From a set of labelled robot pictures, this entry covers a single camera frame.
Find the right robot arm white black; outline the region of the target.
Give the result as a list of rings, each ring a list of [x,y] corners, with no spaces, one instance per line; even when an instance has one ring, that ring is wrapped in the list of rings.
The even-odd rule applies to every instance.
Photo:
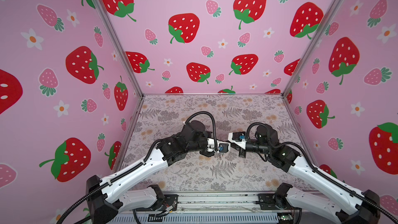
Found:
[[[279,208],[290,205],[305,209],[336,224],[377,224],[380,220],[380,198],[367,190],[362,192],[316,167],[304,149],[296,143],[283,142],[270,125],[255,122],[245,132],[229,133],[228,140],[241,156],[264,155],[271,165],[293,175],[317,189],[322,196],[305,193],[289,184],[281,184],[274,194]]]

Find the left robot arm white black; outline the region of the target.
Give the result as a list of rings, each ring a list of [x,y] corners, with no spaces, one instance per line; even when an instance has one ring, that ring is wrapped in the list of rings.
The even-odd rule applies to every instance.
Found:
[[[189,152],[200,151],[211,157],[220,143],[201,122],[192,121],[184,124],[180,132],[156,140],[145,157],[125,169],[103,178],[90,177],[86,182],[90,220],[94,224],[110,222],[127,206],[123,196],[134,185],[185,159]]]

